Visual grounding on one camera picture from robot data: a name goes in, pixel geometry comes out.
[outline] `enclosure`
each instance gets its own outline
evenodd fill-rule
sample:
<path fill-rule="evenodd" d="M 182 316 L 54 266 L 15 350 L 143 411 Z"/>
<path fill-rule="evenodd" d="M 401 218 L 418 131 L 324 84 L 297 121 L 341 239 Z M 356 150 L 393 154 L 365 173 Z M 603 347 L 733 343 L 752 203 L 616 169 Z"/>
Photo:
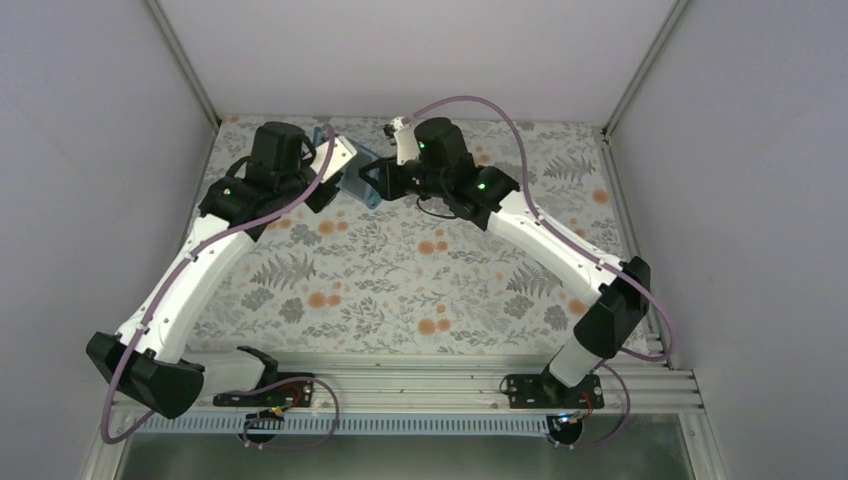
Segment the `enclosure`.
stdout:
<path fill-rule="evenodd" d="M 839 477 L 848 5 L 796 3 L 7 2 L 3 478 Z M 453 95 L 515 120 L 538 207 L 646 259 L 673 322 L 652 308 L 625 343 L 670 358 L 598 370 L 577 450 L 546 440 L 573 409 L 515 408 L 502 387 L 545 369 L 591 305 L 531 253 L 430 215 L 450 213 L 439 199 L 344 194 L 270 223 L 186 342 L 327 382 L 333 438 L 244 448 L 257 408 L 204 397 L 101 440 L 86 342 L 143 305 L 260 126 L 330 124 L 385 157 L 384 125 Z M 522 177 L 495 111 L 427 116 Z M 330 428 L 314 387 L 271 445 Z M 112 433 L 145 410 L 119 395 Z"/>

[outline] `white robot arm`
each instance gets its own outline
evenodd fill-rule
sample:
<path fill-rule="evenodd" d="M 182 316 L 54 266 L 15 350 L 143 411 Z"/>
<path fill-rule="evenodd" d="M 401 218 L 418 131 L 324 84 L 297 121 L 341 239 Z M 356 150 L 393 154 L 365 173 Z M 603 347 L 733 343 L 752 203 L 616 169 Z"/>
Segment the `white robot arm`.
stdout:
<path fill-rule="evenodd" d="M 554 272 L 576 298 L 592 307 L 543 372 L 546 393 L 552 398 L 580 384 L 599 362 L 618 351 L 647 308 L 638 293 L 634 296 L 615 275 L 591 264 L 543 228 L 514 179 L 493 167 L 474 166 L 461 132 L 448 119 L 426 120 L 413 128 L 398 118 L 386 126 L 385 132 L 396 142 L 397 156 L 379 159 L 358 172 L 344 170 L 351 162 L 361 163 L 360 152 L 348 139 L 336 137 L 321 187 L 306 201 L 313 211 L 320 211 L 332 200 L 343 172 L 358 174 L 385 200 L 407 194 L 442 198 L 459 218 L 508 240 Z M 115 334 L 97 333 L 92 337 L 87 353 L 110 380 L 129 339 L 137 329 L 144 330 L 131 352 L 119 391 L 174 418 L 198 398 L 253 390 L 274 379 L 276 362 L 250 348 L 185 353 L 188 335 L 201 311 L 230 268 L 251 250 L 264 226 L 225 237 L 196 256 L 190 252 L 234 225 L 286 205 L 303 191 L 320 171 L 327 149 L 326 143 L 312 149 L 303 133 L 277 122 L 260 127 L 251 157 L 237 162 L 224 179 L 210 187 L 201 202 L 201 216 L 194 221 L 163 279 L 185 257 L 193 261 L 170 286 L 150 322 L 140 326 L 153 294 Z M 311 153 L 309 159 L 302 156 L 304 145 Z M 244 164 L 244 178 L 235 178 Z M 621 259 L 601 252 L 552 217 L 546 220 L 601 261 L 627 269 L 628 264 Z M 632 260 L 628 273 L 647 287 L 649 270 L 640 262 L 638 258 Z"/>

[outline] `floral tablecloth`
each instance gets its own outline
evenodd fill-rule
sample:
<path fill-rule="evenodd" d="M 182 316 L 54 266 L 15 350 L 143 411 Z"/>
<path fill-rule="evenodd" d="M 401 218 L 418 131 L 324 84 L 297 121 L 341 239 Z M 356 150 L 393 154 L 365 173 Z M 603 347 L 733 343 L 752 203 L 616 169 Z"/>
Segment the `floral tablecloth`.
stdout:
<path fill-rule="evenodd" d="M 250 153 L 260 125 L 279 120 L 311 135 L 339 134 L 390 155 L 388 119 L 232 116 L 224 120 L 202 194 Z M 503 122 L 455 121 L 478 164 L 519 179 L 515 141 Z M 619 256 L 612 199 L 592 129 L 520 122 L 538 203 Z M 448 213 L 440 200 L 423 203 Z M 319 215 L 305 205 L 275 221 L 201 315 L 188 346 L 230 350 L 361 353 L 554 353 L 586 305 L 523 251 L 472 224 L 418 211 L 415 199 L 368 210 L 345 194 Z M 641 326 L 628 345 L 646 352 Z"/>

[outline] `black joint housing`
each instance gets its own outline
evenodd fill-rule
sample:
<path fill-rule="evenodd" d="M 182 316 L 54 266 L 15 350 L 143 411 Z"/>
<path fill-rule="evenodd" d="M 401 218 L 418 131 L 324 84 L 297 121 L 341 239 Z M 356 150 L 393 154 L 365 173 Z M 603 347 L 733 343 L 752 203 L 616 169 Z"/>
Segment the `black joint housing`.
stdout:
<path fill-rule="evenodd" d="M 489 216 L 500 211 L 501 201 L 510 192 L 518 190 L 518 182 L 500 169 L 483 167 L 458 185 L 455 194 L 445 198 L 445 204 L 457 217 L 486 230 Z"/>
<path fill-rule="evenodd" d="M 625 275 L 651 289 L 651 267 L 633 257 L 622 264 Z M 648 299 L 621 278 L 601 286 L 601 296 L 574 326 L 574 337 L 593 355 L 612 358 L 648 313 Z"/>
<path fill-rule="evenodd" d="M 580 383 L 569 388 L 557 380 L 547 368 L 541 374 L 510 374 L 502 384 L 509 396 L 509 407 L 520 409 L 603 408 L 604 397 L 601 380 L 597 375 L 586 375 Z"/>
<path fill-rule="evenodd" d="M 116 336 L 97 332 L 88 341 L 85 353 L 103 378 L 111 382 L 126 348 Z M 201 365 L 163 363 L 135 351 L 118 382 L 119 392 L 165 418 L 182 415 L 197 400 L 202 388 Z"/>
<path fill-rule="evenodd" d="M 241 225 L 262 216 L 262 212 L 271 213 L 274 209 L 268 208 L 269 205 L 290 201 L 300 192 L 297 181 L 286 182 L 283 189 L 287 194 L 280 196 L 240 178 L 224 177 L 206 191 L 206 196 L 199 205 L 200 215 L 211 213 L 230 222 L 230 226 Z M 256 241 L 264 230 L 265 226 L 260 225 L 247 230 L 246 233 Z"/>
<path fill-rule="evenodd" d="M 337 172 L 335 175 L 330 177 L 328 181 L 319 183 L 318 187 L 315 188 L 315 191 L 312 192 L 312 194 L 309 195 L 304 202 L 306 203 L 306 206 L 308 206 L 313 213 L 319 213 L 323 210 L 324 207 L 329 205 L 330 202 L 336 198 L 336 194 L 338 194 L 339 190 L 341 190 L 341 188 L 338 187 L 339 180 L 341 179 L 342 172 Z"/>
<path fill-rule="evenodd" d="M 430 118 L 415 127 L 419 159 L 427 169 L 447 169 L 455 184 L 464 183 L 476 169 L 465 146 L 462 130 L 444 117 Z"/>
<path fill-rule="evenodd" d="M 289 123 L 266 122 L 253 137 L 245 181 L 277 191 L 281 179 L 300 172 L 304 145 L 311 146 L 302 128 Z"/>

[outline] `metal frame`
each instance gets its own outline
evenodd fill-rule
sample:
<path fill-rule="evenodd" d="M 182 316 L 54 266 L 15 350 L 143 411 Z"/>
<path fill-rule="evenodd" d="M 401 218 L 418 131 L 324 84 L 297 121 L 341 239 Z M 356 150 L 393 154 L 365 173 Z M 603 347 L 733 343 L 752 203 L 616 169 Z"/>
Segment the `metal frame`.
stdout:
<path fill-rule="evenodd" d="M 112 414 L 112 425 L 126 425 L 134 417 L 134 412 L 118 410 Z M 127 442 L 116 445 L 103 443 L 100 436 L 94 438 L 94 444 L 88 453 L 80 474 L 81 480 L 114 480 L 118 474 L 121 458 Z"/>
<path fill-rule="evenodd" d="M 681 413 L 680 427 L 695 480 L 727 480 L 706 412 Z"/>
<path fill-rule="evenodd" d="M 595 144 L 598 146 L 598 152 L 604 165 L 604 175 L 613 199 L 613 213 L 622 239 L 621 243 L 624 254 L 627 257 L 641 255 L 639 242 L 636 239 L 636 231 L 633 229 L 633 220 L 630 217 L 630 210 L 627 208 L 627 200 L 621 186 L 621 177 L 618 175 L 618 167 L 615 164 L 612 148 L 610 148 L 609 135 L 604 133 L 604 129 L 597 127 L 593 129 L 593 132 Z M 662 350 L 668 348 L 668 329 L 665 328 L 665 325 L 660 321 L 653 308 L 648 311 L 648 315 L 643 319 L 642 325 L 647 332 L 659 339 L 662 344 Z M 654 347 L 651 347 L 651 350 L 659 351 L 659 349 Z M 668 361 L 668 367 L 674 369 L 678 365 L 680 365 L 680 354 L 674 353 Z"/>
<path fill-rule="evenodd" d="M 370 355 L 272 353 L 281 368 L 308 371 L 333 386 L 346 413 L 379 414 L 561 414 L 568 410 L 509 409 L 499 392 L 510 373 L 539 373 L 548 355 Z M 609 362 L 631 391 L 634 413 L 697 412 L 703 408 L 692 372 L 670 371 L 660 364 L 616 358 Z M 618 381 L 599 371 L 606 408 L 620 414 L 624 394 Z M 331 413 L 332 399 L 321 388 L 313 393 L 313 413 Z M 206 401 L 192 411 L 223 411 Z M 244 409 L 237 411 L 254 411 Z"/>
<path fill-rule="evenodd" d="M 683 15 L 683 12 L 686 10 L 689 3 L 690 0 L 676 0 L 674 5 L 671 6 L 671 9 L 663 21 L 659 32 L 657 32 L 657 35 L 654 37 L 654 41 L 651 42 L 648 52 L 639 64 L 639 68 L 636 69 L 636 74 L 633 75 L 630 83 L 627 84 L 627 88 L 624 89 L 624 93 L 618 100 L 612 115 L 610 115 L 609 121 L 607 121 L 606 126 L 604 126 L 604 133 L 606 135 L 611 135 L 612 132 L 615 131 L 616 127 L 618 127 L 619 122 L 621 122 L 621 119 L 627 112 L 627 107 L 630 105 L 633 97 L 636 96 L 636 92 L 639 91 L 639 87 L 642 86 L 642 82 L 645 80 L 648 72 L 651 71 L 657 57 L 659 57 L 663 48 L 665 48 L 666 44 L 668 44 L 668 40 L 672 32 L 680 23 L 681 15 Z"/>
<path fill-rule="evenodd" d="M 197 103 L 200 105 L 200 108 L 203 110 L 203 113 L 206 115 L 209 123 L 212 124 L 212 128 L 215 129 L 215 133 L 217 133 L 221 119 L 215 112 L 215 107 L 212 106 L 212 101 L 209 100 L 209 95 L 206 94 L 206 90 L 204 90 L 203 84 L 200 82 L 200 78 L 191 66 L 188 56 L 183 50 L 173 27 L 171 27 L 171 22 L 168 21 L 168 17 L 165 15 L 165 10 L 163 10 L 162 5 L 159 4 L 159 0 L 142 0 L 141 3 L 147 7 L 153 22 L 156 24 L 159 29 L 159 33 L 162 35 L 162 39 L 168 45 L 168 49 L 171 51 L 174 61 L 177 62 L 177 66 L 180 68 L 183 78 L 185 78 L 188 87 L 197 99 Z"/>

